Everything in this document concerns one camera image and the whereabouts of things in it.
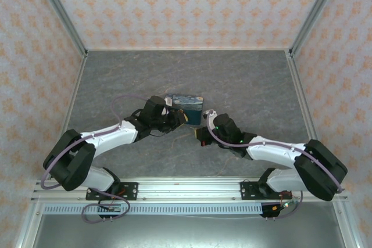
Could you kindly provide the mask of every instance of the metal bracket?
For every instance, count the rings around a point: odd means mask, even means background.
[[[123,197],[126,200],[137,200],[138,193],[138,183],[137,182],[121,182],[119,189],[121,193],[117,196]],[[102,195],[91,188],[87,189],[87,194],[85,196],[86,200],[110,200],[111,197]]]
[[[278,193],[278,192],[267,192],[265,195],[260,191],[260,182],[257,181],[243,181],[240,182],[240,194],[242,200],[290,200],[292,199],[292,192]]]

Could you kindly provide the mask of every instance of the small box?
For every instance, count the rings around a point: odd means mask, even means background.
[[[200,125],[204,98],[195,95],[167,94],[172,99],[172,106],[182,109],[188,117],[188,125]]]

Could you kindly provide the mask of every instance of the metal frame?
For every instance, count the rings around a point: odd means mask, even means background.
[[[315,21],[317,20],[318,16],[320,15],[324,5],[327,3],[327,0],[316,0],[314,6],[312,7],[309,15],[307,16],[303,26],[301,27],[295,42],[290,49],[291,56],[295,56],[300,50],[302,44],[304,43],[307,35],[310,33]]]
[[[297,71],[296,62],[294,57],[291,55],[290,51],[287,50],[285,52],[285,55],[287,57],[288,67],[291,72],[292,80],[295,86],[298,102],[300,104],[303,120],[305,122],[305,127],[307,130],[307,134],[310,139],[318,139],[317,131],[309,110],[309,106],[307,105],[305,92],[302,88],[302,83],[300,80],[300,76]]]
[[[251,177],[127,177],[121,181],[139,183],[137,201],[135,203],[246,203],[241,199],[240,182],[257,181]],[[57,182],[46,181],[46,186]],[[31,203],[86,203],[86,187],[78,187],[66,192],[62,188],[43,190],[37,182],[31,196]],[[309,192],[304,192],[304,202],[320,202]],[[250,200],[252,203],[266,200]]]
[[[86,203],[45,203],[43,215],[81,215]],[[125,203],[113,203],[115,214],[124,213]],[[261,203],[130,203],[127,215],[258,215]],[[98,206],[88,207],[86,215],[111,215],[112,212]]]
[[[241,200],[239,183],[245,179],[257,181],[258,178],[247,177],[132,177],[122,178],[123,181],[137,181],[138,200],[132,204],[177,204],[177,203],[221,203],[243,204]],[[46,182],[48,186],[55,184],[51,179]],[[85,193],[87,188],[79,187],[74,191],[66,192],[63,189],[43,190],[37,182],[32,201],[27,213],[26,221],[22,227],[17,248],[33,247],[38,228],[42,220],[45,204],[87,203]],[[309,192],[304,193],[303,202],[319,202]],[[249,202],[265,202],[264,200],[250,200]],[[357,229],[351,202],[346,195],[336,195],[332,201],[337,216],[338,225],[347,248],[364,248],[362,238]]]
[[[130,48],[130,49],[89,49],[90,52],[117,52],[117,51],[283,51],[284,48]]]
[[[66,10],[63,7],[63,4],[60,0],[49,0],[54,7],[57,15],[59,16],[60,20],[62,21],[63,25],[65,26],[67,32],[69,33],[71,39],[73,40],[76,48],[78,51],[85,55],[87,53],[87,49],[85,48],[83,41],[81,40],[78,32],[76,31],[72,21],[70,20]]]
[[[84,55],[82,60],[81,60],[80,69],[79,69],[79,72],[78,72],[78,75],[77,75],[77,78],[76,78],[76,81],[75,81],[75,85],[74,85],[74,90],[71,94],[69,107],[67,108],[65,119],[63,120],[63,125],[61,126],[61,129],[59,131],[60,136],[62,136],[62,134],[67,130],[67,126],[69,125],[72,109],[74,107],[74,102],[75,102],[75,98],[76,98],[76,95],[77,95],[77,90],[78,90],[79,85],[80,85],[81,77],[83,76],[84,67],[85,67],[85,64],[87,62],[87,59],[88,59],[88,53],[86,55]]]

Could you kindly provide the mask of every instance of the orange floral wallpaper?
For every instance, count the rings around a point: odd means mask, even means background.
[[[329,0],[296,58],[317,132],[346,163],[372,243],[372,0]]]
[[[62,0],[88,49],[289,48],[315,0]]]
[[[81,57],[48,0],[0,0],[0,247],[14,247]]]

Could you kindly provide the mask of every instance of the enclosure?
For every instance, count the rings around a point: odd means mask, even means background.
[[[1,0],[1,244],[102,246],[116,235],[112,247],[368,247],[371,3]],[[110,102],[121,94],[202,96],[203,110],[227,113],[243,131],[319,139],[347,166],[345,191],[332,202],[305,193],[298,213],[276,222],[212,209],[202,218],[132,214],[89,225],[52,212],[84,204],[86,188],[42,190],[42,162],[66,130],[115,124]],[[143,105],[123,99],[115,108],[124,118]],[[201,147],[196,128],[121,145],[93,166],[142,185],[134,207],[177,210],[238,206],[239,181],[281,168]]]

